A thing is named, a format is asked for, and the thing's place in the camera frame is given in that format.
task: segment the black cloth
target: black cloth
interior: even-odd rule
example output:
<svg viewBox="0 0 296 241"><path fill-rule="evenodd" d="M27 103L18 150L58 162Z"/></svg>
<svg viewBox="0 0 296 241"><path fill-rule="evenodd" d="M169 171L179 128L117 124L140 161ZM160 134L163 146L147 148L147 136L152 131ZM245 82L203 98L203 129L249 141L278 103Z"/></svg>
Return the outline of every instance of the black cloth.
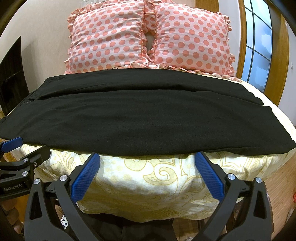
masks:
<svg viewBox="0 0 296 241"><path fill-rule="evenodd" d="M116 69L45 80L0 121L0 137L112 156L255 156L296 144L241 84L185 72Z"/></svg>
<svg viewBox="0 0 296 241"><path fill-rule="evenodd" d="M83 217L104 241L177 241L172 219L136 223L105 213L83 213ZM70 226L66 233L76 237Z"/></svg>

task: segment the mattress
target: mattress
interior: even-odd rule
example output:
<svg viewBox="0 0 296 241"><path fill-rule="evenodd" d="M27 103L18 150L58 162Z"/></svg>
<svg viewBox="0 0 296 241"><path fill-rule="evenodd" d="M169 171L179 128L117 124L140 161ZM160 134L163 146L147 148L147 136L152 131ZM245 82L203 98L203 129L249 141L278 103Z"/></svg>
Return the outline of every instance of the mattress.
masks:
<svg viewBox="0 0 296 241"><path fill-rule="evenodd" d="M242 81L249 92L270 106L291 138L296 130L287 116L252 85ZM23 145L5 155L19 159L39 148ZM206 153L209 159L239 179L268 179L296 152L264 156L240 156L226 151ZM52 150L50 159L35 169L34 178L44 182L70 174L90 153ZM155 219L209 217L218 205L194 165L194 154L169 156L119 157L100 155L101 167L87 190L79 208L88 214L112 213L136 222Z"/></svg>

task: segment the metal screw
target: metal screw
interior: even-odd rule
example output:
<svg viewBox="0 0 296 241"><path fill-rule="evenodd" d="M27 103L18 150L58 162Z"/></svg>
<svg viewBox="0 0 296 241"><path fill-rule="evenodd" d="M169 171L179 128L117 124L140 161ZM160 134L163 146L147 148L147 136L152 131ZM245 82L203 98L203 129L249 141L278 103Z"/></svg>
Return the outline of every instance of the metal screw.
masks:
<svg viewBox="0 0 296 241"><path fill-rule="evenodd" d="M259 178L259 177L257 177L255 180L256 180L257 183L261 183L262 182L262 179Z"/></svg>
<svg viewBox="0 0 296 241"><path fill-rule="evenodd" d="M227 177L228 177L229 180L234 180L235 179L235 175L232 174L232 173L228 174Z"/></svg>
<svg viewBox="0 0 296 241"><path fill-rule="evenodd" d="M65 181L68 179L68 176L67 175L62 175L60 178L59 178L61 181Z"/></svg>
<svg viewBox="0 0 296 241"><path fill-rule="evenodd" d="M40 182L40 179L39 178L37 178L37 179L34 180L34 184L39 184L39 182Z"/></svg>

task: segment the polka dot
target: polka dot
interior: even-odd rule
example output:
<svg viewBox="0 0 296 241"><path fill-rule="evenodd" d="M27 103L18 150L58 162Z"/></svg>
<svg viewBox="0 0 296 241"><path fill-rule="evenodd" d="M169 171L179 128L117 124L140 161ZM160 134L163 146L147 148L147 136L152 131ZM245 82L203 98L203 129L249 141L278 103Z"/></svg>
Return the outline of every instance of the polka dot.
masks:
<svg viewBox="0 0 296 241"><path fill-rule="evenodd" d="M173 61L173 59L171 57L166 58L167 63L171 63L172 61Z"/></svg>
<svg viewBox="0 0 296 241"><path fill-rule="evenodd" d="M188 48L191 49L191 50L193 50L193 49L195 49L195 45L194 44L189 44L188 45Z"/></svg>
<svg viewBox="0 0 296 241"><path fill-rule="evenodd" d="M199 46L199 47L198 47L198 50L199 50L200 52L204 52L205 48L204 48L204 46Z"/></svg>
<svg viewBox="0 0 296 241"><path fill-rule="evenodd" d="M212 50L211 48L209 48L209 49L207 50L207 52L208 52L209 54L213 54L213 53L214 53L214 50Z"/></svg>
<svg viewBox="0 0 296 241"><path fill-rule="evenodd" d="M206 67L207 69L211 69L211 68L212 68L212 65L209 64L209 63L207 63L207 64L205 65L205 67Z"/></svg>
<svg viewBox="0 0 296 241"><path fill-rule="evenodd" d="M178 31L179 31L179 33L182 33L182 34L185 33L185 29L184 28L179 28Z"/></svg>
<svg viewBox="0 0 296 241"><path fill-rule="evenodd" d="M184 48L185 44L183 42L178 43L179 48Z"/></svg>
<svg viewBox="0 0 296 241"><path fill-rule="evenodd" d="M201 61L196 62L196 66L197 67L201 67L202 66L202 62Z"/></svg>
<svg viewBox="0 0 296 241"><path fill-rule="evenodd" d="M189 56L189 51L184 50L182 54L183 54L183 56L188 57Z"/></svg>
<svg viewBox="0 0 296 241"><path fill-rule="evenodd" d="M184 39L185 41L189 41L189 40L190 40L190 37L189 37L188 35L185 35L185 36L183 37L183 39Z"/></svg>
<svg viewBox="0 0 296 241"><path fill-rule="evenodd" d="M173 48L173 47L174 47L174 43L173 43L173 42L169 42L169 43L168 43L168 47L169 47L169 48Z"/></svg>
<svg viewBox="0 0 296 241"><path fill-rule="evenodd" d="M125 58L125 55L123 53L121 53L121 54L118 55L118 58L123 60Z"/></svg>
<svg viewBox="0 0 296 241"><path fill-rule="evenodd" d="M178 51L177 49L174 49L173 52L172 52L172 54L173 54L174 56L177 56L177 55L179 54L179 51Z"/></svg>
<svg viewBox="0 0 296 241"><path fill-rule="evenodd" d="M209 56L206 55L206 54L204 54L204 55L202 56L202 59L203 59L204 61L207 61L207 60L209 59Z"/></svg>
<svg viewBox="0 0 296 241"><path fill-rule="evenodd" d="M173 36L173 39L174 39L174 40L179 40L179 39L180 39L180 36L179 36L178 34L175 34L175 35Z"/></svg>
<svg viewBox="0 0 296 241"><path fill-rule="evenodd" d="M178 64L181 64L181 63L183 63L183 59L182 59L182 58L177 58L177 59L176 59L176 62L177 62Z"/></svg>
<svg viewBox="0 0 296 241"><path fill-rule="evenodd" d="M194 57L194 58L199 58L199 56L200 56L200 55L199 55L198 52L194 52L194 53L193 53L193 57Z"/></svg>

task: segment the pink polka dot pillowcase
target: pink polka dot pillowcase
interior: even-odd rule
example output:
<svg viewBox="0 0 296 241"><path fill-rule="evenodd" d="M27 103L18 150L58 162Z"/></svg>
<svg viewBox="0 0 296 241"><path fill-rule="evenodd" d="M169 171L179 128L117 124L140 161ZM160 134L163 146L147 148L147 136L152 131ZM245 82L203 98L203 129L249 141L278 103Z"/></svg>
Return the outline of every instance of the pink polka dot pillowcase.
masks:
<svg viewBox="0 0 296 241"><path fill-rule="evenodd" d="M227 16L168 3L155 4L155 16L156 39L148 52L153 64L234 76Z"/></svg>
<svg viewBox="0 0 296 241"><path fill-rule="evenodd" d="M143 18L140 0L111 0L74 11L68 19L72 42L65 73L147 64Z"/></svg>

